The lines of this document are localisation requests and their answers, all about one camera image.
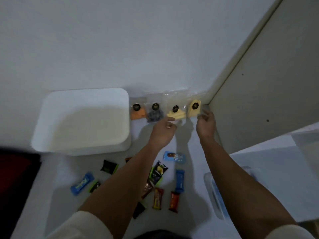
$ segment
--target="hand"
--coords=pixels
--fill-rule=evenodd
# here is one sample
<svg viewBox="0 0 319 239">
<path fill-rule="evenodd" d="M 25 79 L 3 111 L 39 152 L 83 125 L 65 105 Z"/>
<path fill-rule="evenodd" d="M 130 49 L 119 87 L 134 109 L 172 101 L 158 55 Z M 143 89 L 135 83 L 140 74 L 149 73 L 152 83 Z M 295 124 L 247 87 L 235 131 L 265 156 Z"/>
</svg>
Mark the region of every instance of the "hand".
<svg viewBox="0 0 319 239">
<path fill-rule="evenodd" d="M 203 110 L 206 115 L 198 116 L 196 131 L 199 139 L 214 139 L 214 133 L 216 131 L 216 121 L 214 113 Z"/>
<path fill-rule="evenodd" d="M 169 144 L 177 129 L 177 126 L 171 123 L 172 121 L 175 121 L 175 118 L 164 117 L 155 124 L 148 142 L 149 145 L 155 149 L 161 150 L 163 147 Z"/>
</svg>

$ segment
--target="forearm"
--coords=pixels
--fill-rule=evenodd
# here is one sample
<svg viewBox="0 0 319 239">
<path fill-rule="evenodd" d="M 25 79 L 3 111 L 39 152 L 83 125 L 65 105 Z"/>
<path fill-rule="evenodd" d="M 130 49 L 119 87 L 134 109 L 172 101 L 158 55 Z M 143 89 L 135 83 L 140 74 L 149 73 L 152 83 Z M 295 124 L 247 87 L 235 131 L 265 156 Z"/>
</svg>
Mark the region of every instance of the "forearm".
<svg viewBox="0 0 319 239">
<path fill-rule="evenodd" d="M 114 238 L 121 238 L 141 199 L 159 149 L 147 144 L 112 177 L 106 180 L 79 208 L 98 217 Z"/>
<path fill-rule="evenodd" d="M 277 198 L 246 173 L 213 139 L 202 139 L 205 157 L 225 206 L 242 238 L 265 238 L 296 224 Z"/>
</svg>

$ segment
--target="yellow cheese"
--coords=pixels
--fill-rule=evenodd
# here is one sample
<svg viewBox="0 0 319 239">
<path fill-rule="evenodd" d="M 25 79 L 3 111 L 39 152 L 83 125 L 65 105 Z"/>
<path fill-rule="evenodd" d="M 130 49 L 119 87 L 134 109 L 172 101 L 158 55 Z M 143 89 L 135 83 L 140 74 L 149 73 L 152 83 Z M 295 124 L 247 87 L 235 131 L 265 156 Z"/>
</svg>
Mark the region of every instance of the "yellow cheese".
<svg viewBox="0 0 319 239">
<path fill-rule="evenodd" d="M 196 117 L 200 113 L 201 101 L 193 100 L 188 108 L 188 117 Z"/>
<path fill-rule="evenodd" d="M 183 119 L 186 117 L 186 112 L 182 111 L 182 110 L 178 110 L 177 112 L 172 112 L 169 111 L 169 113 L 167 114 L 168 117 L 174 117 L 176 120 L 178 119 Z"/>
</svg>

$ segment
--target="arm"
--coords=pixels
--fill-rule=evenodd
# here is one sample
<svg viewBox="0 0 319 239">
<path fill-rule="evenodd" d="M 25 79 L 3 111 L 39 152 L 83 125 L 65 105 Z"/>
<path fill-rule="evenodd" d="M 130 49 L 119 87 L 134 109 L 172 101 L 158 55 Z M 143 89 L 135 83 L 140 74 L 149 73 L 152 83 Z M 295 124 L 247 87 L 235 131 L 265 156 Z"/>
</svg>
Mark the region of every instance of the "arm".
<svg viewBox="0 0 319 239">
<path fill-rule="evenodd" d="M 153 128 L 148 144 L 105 181 L 79 208 L 98 217 L 114 238 L 122 238 L 141 200 L 147 177 L 158 152 L 172 140 L 176 125 L 165 117 Z"/>
<path fill-rule="evenodd" d="M 277 198 L 246 173 L 214 140 L 212 112 L 197 121 L 197 133 L 209 169 L 232 222 L 242 238 L 264 239 L 283 225 L 297 225 Z"/>
</svg>

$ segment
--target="blue wrapper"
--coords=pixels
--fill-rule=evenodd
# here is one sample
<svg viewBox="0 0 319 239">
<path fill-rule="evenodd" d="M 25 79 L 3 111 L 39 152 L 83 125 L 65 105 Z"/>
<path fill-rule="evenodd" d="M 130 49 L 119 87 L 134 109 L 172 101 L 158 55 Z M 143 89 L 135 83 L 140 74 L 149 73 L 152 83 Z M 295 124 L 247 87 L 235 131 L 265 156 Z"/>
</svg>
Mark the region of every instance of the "blue wrapper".
<svg viewBox="0 0 319 239">
<path fill-rule="evenodd" d="M 71 192 L 74 195 L 78 195 L 80 191 L 90 182 L 94 180 L 93 175 L 90 172 L 87 172 L 80 183 L 77 185 L 71 186 Z"/>
<path fill-rule="evenodd" d="M 182 193 L 184 192 L 184 170 L 177 169 L 176 170 L 176 188 L 175 192 Z"/>
<path fill-rule="evenodd" d="M 163 159 L 165 161 L 174 161 L 178 163 L 185 163 L 186 161 L 185 154 L 176 154 L 169 151 L 164 152 Z"/>
</svg>

